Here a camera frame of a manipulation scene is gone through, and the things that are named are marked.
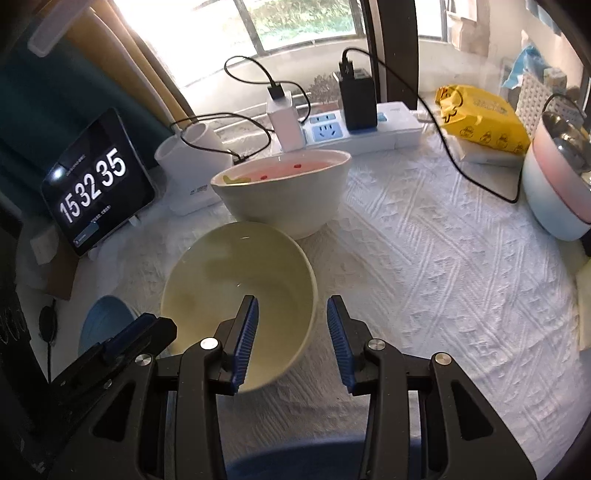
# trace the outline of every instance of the yellow object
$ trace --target yellow object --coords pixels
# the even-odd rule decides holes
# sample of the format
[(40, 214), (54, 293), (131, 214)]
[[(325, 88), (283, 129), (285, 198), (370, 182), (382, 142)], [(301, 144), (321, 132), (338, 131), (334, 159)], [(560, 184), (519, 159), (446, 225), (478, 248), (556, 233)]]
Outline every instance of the yellow object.
[(435, 103), (443, 128), (480, 145), (525, 155), (530, 138), (511, 105), (498, 95), (469, 85), (441, 87)]
[(591, 260), (576, 274), (579, 292), (579, 350), (591, 348)]
[(231, 185), (233, 183), (249, 183), (251, 181), (250, 177), (239, 177), (237, 179), (232, 180), (230, 177), (228, 177), (228, 175), (224, 175), (222, 177), (222, 180), (224, 181), (224, 183), (227, 183), (228, 185)]
[(303, 354), (316, 319), (318, 290), (306, 255), (263, 223), (229, 223), (197, 240), (174, 266), (160, 307), (178, 328), (173, 355), (234, 318), (244, 295), (259, 301), (259, 322), (240, 393), (272, 382)]

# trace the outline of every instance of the power adapter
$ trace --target power adapter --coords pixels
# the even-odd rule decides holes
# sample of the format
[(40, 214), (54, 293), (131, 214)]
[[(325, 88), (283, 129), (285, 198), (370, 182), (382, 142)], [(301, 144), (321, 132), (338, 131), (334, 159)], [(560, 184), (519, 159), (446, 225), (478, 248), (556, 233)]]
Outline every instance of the power adapter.
[(284, 152), (299, 150), (306, 146), (297, 110), (289, 90), (279, 96), (278, 92), (272, 91), (271, 87), (269, 88), (267, 116)]
[(339, 62), (339, 71), (333, 73), (339, 82), (339, 109), (350, 132), (376, 128), (378, 106), (375, 99), (375, 84), (365, 69), (354, 69), (347, 59)]

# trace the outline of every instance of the black cable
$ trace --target black cable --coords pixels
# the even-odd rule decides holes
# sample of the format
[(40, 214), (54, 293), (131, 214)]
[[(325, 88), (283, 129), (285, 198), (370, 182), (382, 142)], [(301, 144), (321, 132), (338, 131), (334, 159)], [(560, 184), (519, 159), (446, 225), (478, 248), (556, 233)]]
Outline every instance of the black cable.
[(55, 342), (57, 334), (56, 300), (51, 306), (45, 306), (39, 314), (39, 335), (47, 344), (47, 382), (51, 383), (51, 344)]
[(579, 106), (576, 104), (576, 102), (570, 98), (568, 95), (565, 95), (564, 93), (560, 93), (560, 92), (556, 92), (553, 93), (552, 95), (550, 95), (548, 97), (548, 99), (546, 100), (546, 103), (544, 104), (544, 108), (542, 108), (542, 113), (544, 113), (546, 111), (546, 109), (548, 108), (548, 105), (550, 104), (550, 102), (552, 100), (554, 100), (556, 97), (558, 98), (563, 98), (564, 100), (567, 100), (568, 102), (570, 102), (571, 105), (573, 105), (577, 111), (579, 112), (579, 115), (581, 116), (581, 118), (583, 119), (583, 121), (585, 120), (585, 114), (583, 113), (583, 111), (579, 108)]
[(51, 383), (51, 344), (47, 344), (47, 383)]
[[(237, 76), (233, 75), (232, 73), (230, 73), (230, 70), (228, 69), (228, 62), (233, 59), (249, 60), (249, 61), (253, 62), (265, 73), (265, 75), (267, 76), (269, 81), (257, 82), (254, 80), (244, 80), (244, 79), (240, 79)], [(247, 83), (249, 85), (271, 85), (271, 87), (275, 87), (275, 86), (277, 86), (277, 84), (282, 84), (282, 83), (288, 83), (290, 85), (295, 85), (302, 92), (302, 94), (304, 95), (304, 99), (306, 99), (306, 103), (308, 104), (308, 112), (306, 113), (306, 116), (302, 120), (300, 120), (300, 123), (303, 125), (305, 123), (305, 121), (308, 120), (308, 118), (310, 117), (310, 114), (312, 112), (312, 104), (310, 103), (310, 99), (308, 98), (306, 91), (301, 87), (301, 85), (299, 85), (296, 82), (292, 82), (291, 80), (274, 80), (273, 77), (271, 76), (271, 74), (269, 73), (269, 71), (258, 60), (253, 59), (252, 57), (245, 57), (244, 55), (234, 55), (233, 57), (230, 57), (229, 59), (227, 59), (224, 62), (223, 71), (226, 72), (226, 74), (230, 78), (233, 78), (234, 80), (237, 80), (242, 83)]]
[(408, 90), (410, 90), (416, 97), (417, 99), (421, 102), (421, 104), (426, 108), (427, 113), (429, 114), (429, 116), (431, 117), (431, 120), (433, 121), (433, 123), (435, 124), (435, 128), (437, 130), (437, 133), (439, 134), (439, 137), (441, 138), (441, 141), (443, 142), (443, 148), (445, 150), (445, 152), (447, 153), (447, 156), (449, 157), (450, 161), (452, 162), (452, 165), (455, 167), (455, 169), (458, 171), (458, 173), (464, 177), (467, 181), (469, 181), (470, 183), (476, 185), (477, 187), (480, 187), (483, 190), (486, 190), (488, 193), (494, 195), (495, 197), (504, 200), (508, 203), (511, 203), (512, 205), (516, 204), (517, 201), (519, 200), (519, 193), (521, 191), (521, 175), (523, 173), (523, 169), (521, 169), (519, 171), (519, 179), (518, 179), (518, 184), (517, 184), (517, 195), (514, 199), (508, 199), (505, 196), (501, 195), (500, 193), (495, 192), (494, 190), (491, 190), (489, 187), (483, 185), (482, 183), (474, 180), (473, 178), (470, 178), (467, 174), (465, 174), (462, 169), (457, 165), (456, 160), (453, 158), (452, 152), (449, 149), (449, 146), (447, 145), (447, 141), (445, 139), (445, 136), (443, 135), (443, 132), (441, 131), (441, 127), (439, 126), (439, 123), (437, 122), (437, 120), (435, 119), (435, 115), (433, 115), (431, 109), (427, 106), (427, 104), (425, 103), (425, 100), (423, 100), (421, 98), (421, 96), (418, 94), (418, 92), (411, 87), (398, 73), (396, 73), (395, 71), (393, 71), (388, 65), (386, 65), (382, 60), (380, 60), (379, 58), (377, 58), (377, 56), (372, 55), (371, 53), (369, 53), (368, 51), (363, 50), (362, 48), (357, 48), (357, 47), (348, 47), (346, 49), (343, 50), (343, 58), (342, 58), (342, 62), (343, 63), (347, 63), (349, 60), (347, 59), (347, 53), (350, 51), (358, 51), (360, 53), (364, 53), (366, 54), (369, 58), (376, 60), (382, 67), (384, 67), (386, 70), (388, 70), (392, 75), (394, 75), (394, 77), (396, 77), (396, 79), (402, 83)]
[(239, 155), (236, 152), (228, 149), (228, 150), (218, 150), (216, 148), (206, 148), (206, 147), (199, 147), (198, 145), (193, 145), (192, 143), (188, 142), (185, 137), (184, 137), (184, 133), (186, 132), (186, 128), (183, 129), (181, 131), (180, 134), (180, 139), (189, 147), (191, 148), (195, 148), (196, 150), (203, 150), (206, 152), (215, 152), (215, 153), (225, 153), (225, 154), (230, 154), (233, 157), (236, 157), (236, 160), (234, 161), (234, 164), (239, 164), (242, 163), (246, 160), (248, 160), (249, 158), (253, 157), (254, 155), (262, 152), (263, 150), (265, 150), (269, 145), (271, 145), (271, 134), (269, 133), (268, 129), (260, 124), (259, 122), (257, 122), (256, 120), (245, 116), (245, 115), (241, 115), (239, 113), (233, 113), (233, 112), (216, 112), (216, 113), (204, 113), (203, 115), (193, 115), (193, 116), (188, 116), (185, 118), (181, 118), (180, 120), (177, 120), (173, 123), (171, 123), (169, 125), (169, 128), (172, 129), (173, 126), (181, 123), (181, 122), (186, 122), (186, 121), (190, 121), (191, 124), (195, 123), (196, 121), (204, 121), (204, 120), (215, 120), (215, 119), (221, 119), (221, 118), (241, 118), (243, 120), (247, 120), (250, 123), (252, 123), (253, 125), (255, 125), (256, 127), (260, 128), (261, 130), (263, 130), (265, 132), (265, 134), (267, 135), (267, 143), (262, 147), (259, 148), (258, 150), (248, 154), (248, 155)]

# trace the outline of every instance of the white power adapter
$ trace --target white power adapter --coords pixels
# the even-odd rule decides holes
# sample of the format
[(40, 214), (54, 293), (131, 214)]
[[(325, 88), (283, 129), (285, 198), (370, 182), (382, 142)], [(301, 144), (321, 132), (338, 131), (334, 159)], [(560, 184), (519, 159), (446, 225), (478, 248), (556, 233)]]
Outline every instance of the white power adapter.
[(285, 92), (285, 96), (274, 100), (269, 94), (267, 115), (284, 152), (299, 150), (306, 146), (306, 139), (301, 130), (297, 110), (289, 90)]

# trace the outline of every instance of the clock display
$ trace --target clock display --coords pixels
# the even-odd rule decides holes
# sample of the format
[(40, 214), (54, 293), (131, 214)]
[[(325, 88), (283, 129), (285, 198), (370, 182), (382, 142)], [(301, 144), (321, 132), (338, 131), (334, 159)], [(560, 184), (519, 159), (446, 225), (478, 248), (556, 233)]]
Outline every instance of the clock display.
[(73, 192), (68, 192), (62, 199), (60, 213), (68, 223), (78, 220), (83, 209), (91, 207), (103, 192), (114, 188), (119, 183), (118, 180), (125, 175), (127, 167), (118, 154), (117, 148), (113, 147), (106, 153), (106, 161), (97, 159), (90, 171), (79, 177), (80, 181), (74, 185)]
[(79, 255), (155, 198), (151, 180), (113, 109), (60, 156), (43, 180), (41, 193)]

